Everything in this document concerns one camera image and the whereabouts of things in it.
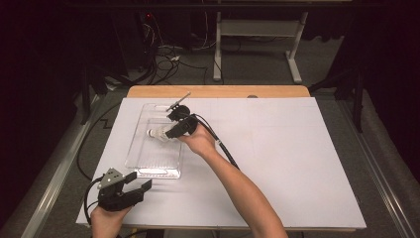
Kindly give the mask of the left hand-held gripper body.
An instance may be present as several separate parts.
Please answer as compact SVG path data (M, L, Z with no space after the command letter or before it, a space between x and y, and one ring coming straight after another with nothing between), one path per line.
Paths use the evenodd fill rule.
M125 176L110 168L98 185L98 205L107 211L120 211L143 200L135 199L135 190L123 192Z

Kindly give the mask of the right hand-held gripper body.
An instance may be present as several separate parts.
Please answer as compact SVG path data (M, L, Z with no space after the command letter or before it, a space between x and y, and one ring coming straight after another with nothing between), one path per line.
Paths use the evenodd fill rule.
M187 92L186 95L175 101L167 108L167 111L169 111L167 118L174 122L173 126L177 126L180 129L180 136L185 133L192 135L198 124L198 119L190 112L190 109L187 106L180 104L180 102L186 99L189 95L190 92Z

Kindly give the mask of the clear plastic container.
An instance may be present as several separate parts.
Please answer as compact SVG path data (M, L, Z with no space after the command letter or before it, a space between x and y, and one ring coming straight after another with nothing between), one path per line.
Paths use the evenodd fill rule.
M180 178L181 143L177 139L163 142L147 135L149 129L174 125L167 118L167 108L164 104L145 104L142 107L125 162L125 167L135 171L139 178Z

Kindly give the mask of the person's right hand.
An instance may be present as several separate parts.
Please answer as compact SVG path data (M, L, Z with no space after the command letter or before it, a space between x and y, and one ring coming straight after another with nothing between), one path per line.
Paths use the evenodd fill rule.
M180 136L178 140L185 143L193 153L202 158L207 158L217 152L214 138L201 124L197 125L192 135Z

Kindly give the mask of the person's left hand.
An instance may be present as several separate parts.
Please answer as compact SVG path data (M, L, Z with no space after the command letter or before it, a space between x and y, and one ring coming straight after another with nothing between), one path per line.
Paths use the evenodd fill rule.
M120 211L107 211L97 206L91 212L92 238L117 238L125 216L131 207Z

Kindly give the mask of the dark stand leg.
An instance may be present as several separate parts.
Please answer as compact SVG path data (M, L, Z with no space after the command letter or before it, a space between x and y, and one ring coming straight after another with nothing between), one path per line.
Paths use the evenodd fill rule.
M131 80L103 66L85 64L81 75L82 125L85 125L91 116L90 88L93 88L98 95L105 95L105 78L107 76L116 79L125 86L133 85Z
M363 109L363 91L364 74L355 67L345 69L344 71L311 85L308 90L310 93L321 88L335 87L334 97L337 100L353 99L352 119L356 129L361 133L362 129L362 109Z

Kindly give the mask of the dark curtain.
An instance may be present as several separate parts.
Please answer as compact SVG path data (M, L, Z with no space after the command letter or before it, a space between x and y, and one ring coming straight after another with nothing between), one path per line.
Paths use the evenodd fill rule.
M355 0L342 53L358 66L391 140L420 181L420 0Z
M0 0L0 229L76 112L64 20L59 0Z

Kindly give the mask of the aluminium rail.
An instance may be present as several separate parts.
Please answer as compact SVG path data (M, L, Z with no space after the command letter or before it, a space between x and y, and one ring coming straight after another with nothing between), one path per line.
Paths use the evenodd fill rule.
M46 185L39 189L42 196L38 199L37 206L31 213L31 217L20 238L39 237L75 161L81 142L92 125L93 117L101 106L102 101L102 96L95 95L88 102L91 111L86 121L84 123L81 123L81 120L72 122L52 153L51 160L55 162L55 167L48 169L51 176L46 179Z
M367 169L400 237L420 238L420 235L415 232L408 219L407 213L401 206L401 202L380 168L379 163L376 160L376 156L368 145L365 135L358 131L355 123L353 122L353 115L350 106L345 101L338 101L338 105L351 127L353 134L356 136L360 147L362 148Z

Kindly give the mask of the white metal stand frame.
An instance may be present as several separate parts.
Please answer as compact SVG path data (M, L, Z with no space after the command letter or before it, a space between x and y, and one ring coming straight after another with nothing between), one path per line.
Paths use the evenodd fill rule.
M293 39L293 46L286 51L285 57L293 81L302 83L302 78L295 60L295 55L306 26L308 13L303 12L299 20L272 21L272 20L227 20L220 12L216 19L216 42L213 62L213 79L222 79L222 52L221 40L223 36L229 37L281 37Z

